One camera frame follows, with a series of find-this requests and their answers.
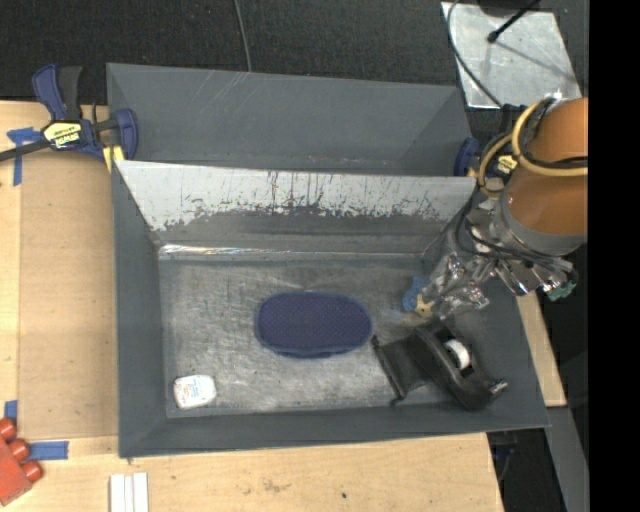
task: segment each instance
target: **yellow cable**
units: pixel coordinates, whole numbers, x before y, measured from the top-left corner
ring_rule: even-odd
[[[540,106],[540,104],[544,100],[540,100],[529,108],[527,108],[522,115],[516,121],[516,124],[513,127],[513,134],[511,135],[511,146],[513,147],[513,157],[518,161],[522,167],[527,169],[528,171],[535,172],[536,174],[542,174],[543,176],[553,176],[553,177],[572,177],[572,176],[586,176],[588,173],[588,167],[576,167],[575,169],[555,169],[552,167],[543,167],[541,165],[534,164],[531,162],[526,156],[524,156],[521,152],[520,144],[518,139],[520,137],[520,131],[522,127],[527,122],[531,113]]]
[[[504,137],[502,137],[498,142],[496,142],[493,146],[491,146],[491,148],[489,148],[489,150],[487,151],[487,154],[480,161],[480,168],[478,169],[478,175],[477,175],[478,186],[482,190],[482,193],[491,199],[498,199],[498,197],[500,197],[500,194],[502,193],[502,190],[490,190],[489,188],[487,188],[487,183],[485,181],[485,175],[487,173],[487,165],[489,165],[489,162],[491,162],[494,155],[498,151],[500,151],[500,149],[506,146],[510,140],[511,140],[511,134],[505,135]]]

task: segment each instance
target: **blue tape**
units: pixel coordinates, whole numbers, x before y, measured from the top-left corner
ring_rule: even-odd
[[[422,289],[430,282],[429,276],[414,276],[411,282],[411,288],[409,288],[402,297],[402,308],[405,311],[416,310],[418,307],[418,295],[422,293]]]
[[[22,146],[27,142],[38,142],[42,140],[42,134],[38,130],[34,130],[33,127],[19,128],[17,130],[9,130],[7,137],[13,142],[16,147]],[[22,183],[22,157],[17,156],[13,163],[13,186],[16,187]]]
[[[18,401],[4,403],[4,417],[18,423]],[[69,458],[69,441],[38,441],[29,444],[26,460],[66,460]]]
[[[29,443],[27,460],[66,460],[69,458],[69,441],[38,441]]]
[[[11,400],[4,403],[4,417],[11,418],[13,421],[18,419],[18,401]]]

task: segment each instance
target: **black cord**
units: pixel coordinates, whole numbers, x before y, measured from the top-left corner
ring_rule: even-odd
[[[247,60],[247,71],[253,71],[251,66],[251,56],[249,55],[249,44],[247,43],[247,34],[244,30],[244,22],[242,21],[242,11],[240,10],[240,0],[233,0],[236,7],[236,15],[238,16],[238,25],[240,26],[240,35],[242,36],[242,46],[244,47],[244,56]]]
[[[491,32],[491,34],[489,34],[487,36],[487,41],[490,43],[495,43],[498,38],[500,37],[500,34],[502,34],[505,30],[507,30],[511,25],[513,25],[516,21],[518,21],[520,18],[522,18],[525,14],[527,14],[527,12],[529,12],[530,9],[533,8],[533,6],[535,6],[536,4],[540,3],[540,0],[533,0],[533,2],[531,2],[528,5],[525,5],[522,9],[520,9],[516,14],[514,14],[513,16],[511,16],[511,18],[509,18],[506,23],[503,23],[502,26],[500,28],[498,28],[497,30],[494,30],[493,32]]]
[[[98,131],[96,130],[96,123],[98,122],[98,102],[94,101],[91,105],[91,131],[93,133],[93,138],[97,141],[100,140],[100,135],[98,135]]]
[[[468,247],[465,247],[464,244],[462,243],[462,239],[460,238],[460,234],[462,232],[462,223],[465,221],[467,214],[471,211],[471,206],[473,205],[473,197],[476,195],[476,192],[478,189],[479,187],[476,186],[473,192],[471,193],[471,196],[469,197],[469,199],[467,199],[467,202],[458,213],[459,217],[458,217],[458,220],[456,221],[454,240],[455,240],[455,243],[458,244],[458,247],[462,249],[464,252],[472,254],[474,256],[483,256],[488,258],[491,256],[490,253],[480,252],[475,248],[470,249]]]
[[[513,457],[513,453],[510,452],[503,465],[502,465],[502,471],[500,471],[500,474],[498,475],[498,482],[502,482],[504,480],[504,477],[507,476],[507,470],[509,469],[509,462],[511,462],[511,457]]]
[[[455,2],[453,2],[453,4],[451,4],[451,7],[449,8],[449,12],[447,13],[447,31],[449,32],[449,40],[451,41],[451,49],[453,50],[453,53],[455,54],[456,58],[460,62],[460,65],[467,72],[469,77],[476,83],[476,85],[480,88],[480,90],[482,90],[482,92],[485,93],[489,97],[489,99],[491,101],[493,101],[499,108],[502,108],[504,106],[502,104],[502,102],[500,100],[498,100],[498,98],[496,98],[491,93],[491,91],[489,89],[487,89],[487,87],[480,81],[480,79],[473,73],[473,71],[471,71],[469,69],[469,66],[467,66],[466,62],[464,61],[464,59],[460,55],[460,52],[458,51],[458,48],[456,47],[456,43],[453,41],[453,34],[451,33],[451,14],[453,13],[453,10],[455,9],[456,5],[458,5],[459,3],[460,3],[460,0],[455,0]]]
[[[512,259],[512,260],[522,261],[530,265],[533,265],[533,264],[540,265],[541,267],[546,268],[550,272],[556,272],[558,270],[558,265],[550,258],[545,258],[544,256],[540,256],[540,257],[531,256],[529,254],[525,254],[515,249],[508,249],[506,247],[496,245],[494,243],[488,242],[480,238],[479,236],[474,235],[471,229],[469,228],[468,223],[466,224],[465,228],[466,228],[465,230],[467,234],[471,237],[472,240],[492,249],[494,251],[495,257],[499,259],[506,259],[506,260]],[[487,257],[491,255],[491,253],[482,253],[480,251],[477,251],[477,252],[479,254],[484,254]],[[569,276],[574,283],[578,282],[578,272],[574,268],[571,268],[571,270],[569,271]]]
[[[482,149],[482,153],[480,153],[480,161],[484,160],[484,157],[487,155],[489,150],[493,148],[493,146],[495,146],[498,143],[498,141],[500,141],[500,139],[503,139],[504,137],[510,134],[511,132],[502,132],[502,133],[499,133],[498,135],[494,135],[493,137],[491,137],[489,142],[487,142],[487,144]]]
[[[588,156],[580,156],[580,157],[571,157],[560,160],[558,162],[546,162],[543,160],[538,160],[531,156],[528,152],[528,147],[531,144],[531,141],[535,138],[538,128],[540,125],[540,121],[547,115],[549,109],[555,105],[557,100],[553,98],[546,98],[542,101],[540,106],[535,109],[529,118],[526,120],[525,125],[520,130],[518,134],[518,143],[520,145],[520,151],[523,156],[527,158],[532,164],[538,165],[540,167],[546,167],[547,169],[575,169],[578,167],[586,167],[589,163]]]

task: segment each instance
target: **blue clamp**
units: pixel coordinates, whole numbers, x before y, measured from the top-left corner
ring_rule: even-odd
[[[18,423],[18,401],[4,403],[4,418]],[[69,458],[69,441],[37,441],[29,443],[27,460],[66,460]]]
[[[99,140],[98,133],[116,128],[119,131],[117,143],[125,157],[134,157],[138,147],[138,130],[130,109],[118,110],[114,118],[100,123],[82,118],[82,110],[78,104],[78,80],[81,72],[80,66],[60,68],[56,64],[48,64],[33,75],[33,91],[38,101],[49,111],[51,122],[42,128],[39,140],[3,151],[0,153],[0,161],[49,147],[55,151],[80,153],[104,163],[106,146]]]
[[[478,139],[474,139],[473,137],[467,137],[465,141],[462,143],[462,146],[458,150],[458,154],[456,155],[456,161],[453,164],[453,175],[454,176],[466,176],[467,169],[469,168],[469,164],[476,153],[478,148],[480,147],[480,141]]]

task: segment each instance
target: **white label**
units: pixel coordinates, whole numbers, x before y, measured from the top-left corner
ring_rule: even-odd
[[[179,377],[173,383],[173,395],[180,409],[202,407],[216,397],[216,385],[208,375]]]

